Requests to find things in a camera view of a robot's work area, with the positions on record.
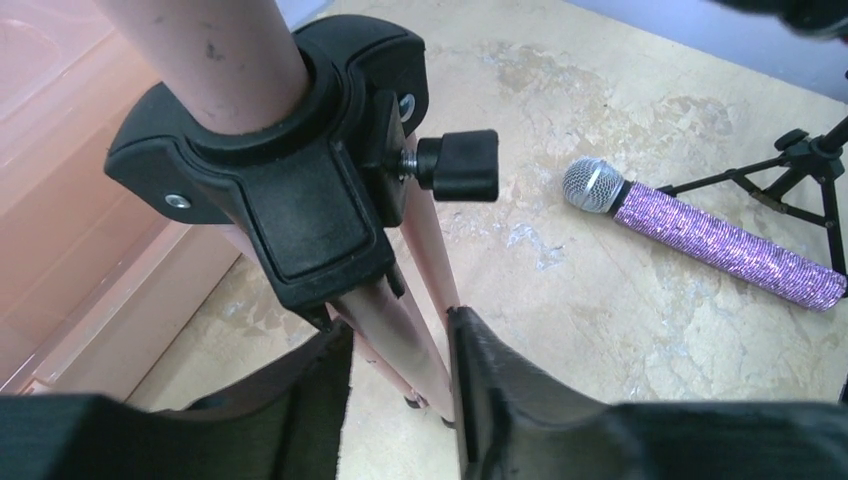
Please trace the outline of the pink folding music stand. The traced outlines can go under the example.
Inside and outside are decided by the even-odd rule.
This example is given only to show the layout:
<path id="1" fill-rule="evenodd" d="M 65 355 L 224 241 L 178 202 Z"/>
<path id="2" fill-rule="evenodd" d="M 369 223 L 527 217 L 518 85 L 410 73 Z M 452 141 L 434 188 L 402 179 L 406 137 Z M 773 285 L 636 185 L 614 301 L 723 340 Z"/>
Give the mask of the pink folding music stand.
<path id="1" fill-rule="evenodd" d="M 416 136 L 424 40 L 352 14 L 293 30 L 273 1 L 98 8 L 160 77 L 106 174 L 171 220 L 234 232 L 285 309 L 319 330 L 339 313 L 410 404 L 452 425 L 448 368 L 387 232 L 402 232 L 446 318 L 460 301 L 435 203 L 496 200 L 499 140 Z"/>

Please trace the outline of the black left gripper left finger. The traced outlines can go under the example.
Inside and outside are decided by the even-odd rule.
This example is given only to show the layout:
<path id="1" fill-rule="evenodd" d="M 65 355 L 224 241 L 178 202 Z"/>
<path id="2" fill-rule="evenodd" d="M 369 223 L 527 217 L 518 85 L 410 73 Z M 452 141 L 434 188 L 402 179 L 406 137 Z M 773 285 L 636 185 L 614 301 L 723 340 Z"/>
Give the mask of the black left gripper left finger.
<path id="1" fill-rule="evenodd" d="M 351 329 L 335 323 L 182 410 L 100 394 L 1 399 L 5 479 L 333 479 Z"/>

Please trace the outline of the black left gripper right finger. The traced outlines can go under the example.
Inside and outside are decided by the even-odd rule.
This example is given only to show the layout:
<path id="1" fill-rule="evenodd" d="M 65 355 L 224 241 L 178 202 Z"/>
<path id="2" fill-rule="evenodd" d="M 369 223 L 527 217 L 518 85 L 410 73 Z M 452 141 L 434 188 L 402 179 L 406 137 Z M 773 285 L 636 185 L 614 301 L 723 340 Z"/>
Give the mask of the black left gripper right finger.
<path id="1" fill-rule="evenodd" d="M 464 479 L 843 479 L 847 409 L 816 402 L 606 404 L 448 314 Z"/>

